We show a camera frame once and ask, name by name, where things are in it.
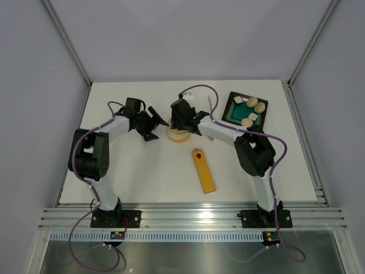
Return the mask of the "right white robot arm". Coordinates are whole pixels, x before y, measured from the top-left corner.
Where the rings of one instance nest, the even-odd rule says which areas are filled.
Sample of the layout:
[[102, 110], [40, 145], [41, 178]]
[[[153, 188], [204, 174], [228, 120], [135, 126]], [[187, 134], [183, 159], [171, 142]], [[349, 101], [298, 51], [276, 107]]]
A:
[[279, 219], [282, 203], [273, 186], [276, 151], [258, 125], [235, 128], [214, 119], [212, 114], [199, 111], [179, 97], [171, 104], [172, 128], [191, 134], [217, 139], [234, 147], [241, 168], [253, 178], [260, 222], [272, 226]]

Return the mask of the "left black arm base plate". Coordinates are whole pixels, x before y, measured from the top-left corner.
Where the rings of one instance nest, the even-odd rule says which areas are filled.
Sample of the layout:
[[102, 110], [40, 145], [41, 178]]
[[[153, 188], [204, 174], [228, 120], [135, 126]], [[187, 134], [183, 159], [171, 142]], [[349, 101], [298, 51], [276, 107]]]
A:
[[120, 212], [97, 210], [92, 214], [91, 228], [139, 228], [142, 212], [122, 210]]

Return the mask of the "metal serving tongs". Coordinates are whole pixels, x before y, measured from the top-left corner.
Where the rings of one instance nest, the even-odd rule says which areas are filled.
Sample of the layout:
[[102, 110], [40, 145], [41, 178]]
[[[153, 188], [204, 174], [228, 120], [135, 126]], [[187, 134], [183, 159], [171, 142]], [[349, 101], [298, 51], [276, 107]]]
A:
[[[213, 118], [212, 118], [212, 101], [211, 101], [211, 98], [210, 98], [210, 95], [208, 95], [208, 103], [209, 103], [209, 116], [210, 116], [210, 119], [213, 121]], [[208, 137], [210, 141], [214, 141], [214, 138], [213, 137]]]

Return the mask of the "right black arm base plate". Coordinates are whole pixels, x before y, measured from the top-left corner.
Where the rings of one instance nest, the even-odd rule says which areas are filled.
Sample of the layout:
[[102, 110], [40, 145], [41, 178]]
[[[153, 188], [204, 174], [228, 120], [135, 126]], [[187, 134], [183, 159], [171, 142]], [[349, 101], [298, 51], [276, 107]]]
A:
[[243, 228], [276, 228], [275, 217], [277, 217], [279, 228], [293, 228], [291, 212], [282, 209], [274, 212], [267, 212], [258, 209], [242, 210], [237, 216], [241, 218]]

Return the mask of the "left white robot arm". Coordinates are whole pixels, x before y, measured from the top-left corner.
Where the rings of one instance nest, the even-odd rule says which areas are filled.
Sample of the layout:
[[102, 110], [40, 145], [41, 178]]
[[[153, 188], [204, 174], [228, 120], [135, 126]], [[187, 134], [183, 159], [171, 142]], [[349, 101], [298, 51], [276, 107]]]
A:
[[124, 104], [107, 103], [111, 118], [101, 125], [86, 130], [75, 130], [72, 140], [68, 169], [87, 185], [96, 201], [96, 210], [104, 213], [103, 220], [110, 227], [123, 221], [119, 210], [120, 199], [106, 179], [110, 167], [110, 143], [116, 138], [135, 130], [145, 142], [157, 140], [153, 133], [157, 126], [169, 124], [141, 99], [127, 98]]

